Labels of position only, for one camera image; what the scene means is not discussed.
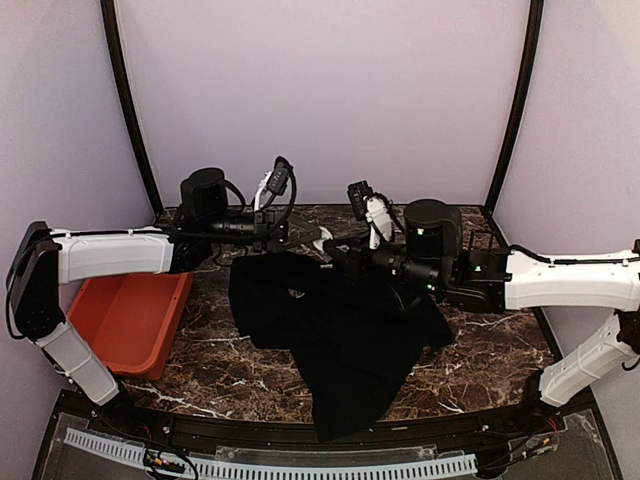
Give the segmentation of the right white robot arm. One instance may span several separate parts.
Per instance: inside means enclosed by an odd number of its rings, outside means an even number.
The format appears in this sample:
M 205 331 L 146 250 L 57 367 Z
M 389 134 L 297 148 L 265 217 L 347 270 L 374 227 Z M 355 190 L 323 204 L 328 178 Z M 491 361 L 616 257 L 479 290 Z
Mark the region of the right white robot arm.
M 360 237 L 316 240 L 352 278 L 379 275 L 477 313 L 549 306 L 611 309 L 604 324 L 563 359 L 531 375 L 526 399 L 510 413 L 521 434 L 534 432 L 579 391 L 639 355 L 639 250 L 596 256 L 544 256 L 520 245 L 474 249 L 462 244 L 459 208 L 421 199 L 403 210 L 404 240 L 394 240 L 392 208 L 376 194 L 353 203 L 369 226 Z

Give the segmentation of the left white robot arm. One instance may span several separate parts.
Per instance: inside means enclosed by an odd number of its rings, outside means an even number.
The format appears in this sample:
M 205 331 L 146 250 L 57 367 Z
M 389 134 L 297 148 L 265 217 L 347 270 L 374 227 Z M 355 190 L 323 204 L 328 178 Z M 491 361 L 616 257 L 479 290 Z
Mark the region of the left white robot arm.
M 217 167 L 190 174 L 180 195 L 167 226 L 71 231 L 34 221 L 6 275 L 9 336 L 38 346 L 90 401 L 103 406 L 103 421 L 120 436 L 140 429 L 140 412 L 118 397 L 118 380 L 67 319 L 59 305 L 60 285 L 121 274 L 192 272 L 225 245 L 279 253 L 304 243 L 321 245 L 330 237 L 294 215 L 297 180 L 282 157 L 251 203 Z

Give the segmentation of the black t-shirt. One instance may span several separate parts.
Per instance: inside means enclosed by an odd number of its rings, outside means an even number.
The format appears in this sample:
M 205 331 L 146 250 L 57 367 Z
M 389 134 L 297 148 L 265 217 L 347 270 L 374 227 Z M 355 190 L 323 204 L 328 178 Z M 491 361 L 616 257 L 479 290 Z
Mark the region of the black t-shirt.
M 288 290 L 305 293 L 294 299 Z M 380 278 L 350 281 L 310 256 L 236 258 L 228 297 L 235 326 L 260 349 L 288 350 L 322 415 L 383 417 L 425 348 L 453 343 L 435 304 Z

